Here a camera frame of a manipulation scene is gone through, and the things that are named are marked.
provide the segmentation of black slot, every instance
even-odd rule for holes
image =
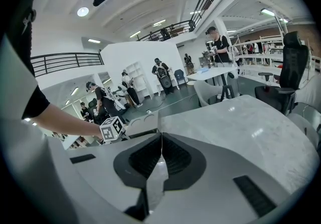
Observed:
[[[275,203],[248,176],[233,178],[233,181],[259,217],[276,208]]]
[[[79,162],[85,162],[85,161],[88,161],[88,160],[91,160],[94,158],[96,158],[96,157],[93,156],[92,154],[86,154],[86,155],[70,158],[70,161],[72,164],[75,164],[75,163],[79,163]]]

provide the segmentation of black pants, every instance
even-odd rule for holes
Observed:
[[[160,82],[160,85],[161,85],[162,88],[164,89],[165,94],[174,93],[174,88],[173,88],[172,84],[171,84],[170,87],[166,88],[166,87],[163,86],[163,84],[162,84],[162,82],[161,82],[161,79],[159,78],[158,80],[159,80],[159,82]]]
[[[140,103],[135,89],[130,87],[129,89],[127,89],[127,92],[130,95],[131,99],[135,102],[135,104],[139,105]]]
[[[121,116],[121,114],[119,113],[119,111],[117,111],[117,109],[114,105],[114,102],[112,100],[104,98],[103,105],[111,117],[118,116],[120,118],[121,122],[123,122],[124,124],[126,123],[125,120],[123,119],[123,117]]]

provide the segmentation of ceiling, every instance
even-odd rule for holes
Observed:
[[[77,22],[90,23],[91,26],[103,28],[109,34],[122,41],[136,40],[129,36],[141,31],[140,36],[156,31],[161,27],[152,25],[166,19],[162,26],[169,26],[178,22],[177,8],[180,0],[106,0],[98,7],[92,5],[92,0],[35,0],[33,7],[37,15],[46,18],[59,16],[59,19],[68,20],[68,26],[73,25],[71,19]],[[198,0],[183,0],[180,4],[182,15],[180,21],[191,18],[192,12]],[[81,7],[87,7],[89,14],[78,17],[77,11]],[[106,41],[111,41],[106,36],[101,36]]]
[[[99,77],[102,82],[109,79],[109,75],[107,72],[99,73]],[[43,89],[42,92],[50,103],[59,108],[63,108],[66,106],[66,102],[68,100],[70,100],[69,103],[73,103],[90,94],[90,92],[86,92],[86,83],[89,81],[94,82],[92,75],[83,76],[59,83],[57,85]],[[71,95],[76,87],[78,87],[77,92],[74,95]]]
[[[227,30],[239,30],[254,23],[273,18],[262,14],[261,10],[263,8],[270,11],[276,10],[279,16],[283,15],[293,24],[312,21],[310,12],[302,0],[236,0],[222,14]],[[276,21],[273,20],[264,25],[258,25],[256,28],[267,26],[276,26]]]

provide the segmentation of white partition wall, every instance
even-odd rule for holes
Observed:
[[[156,76],[151,73],[155,58],[172,67],[174,72],[181,69],[185,74],[178,49],[172,43],[146,41],[110,44],[100,54],[113,83],[121,83],[123,70],[139,62],[153,93],[157,93]]]

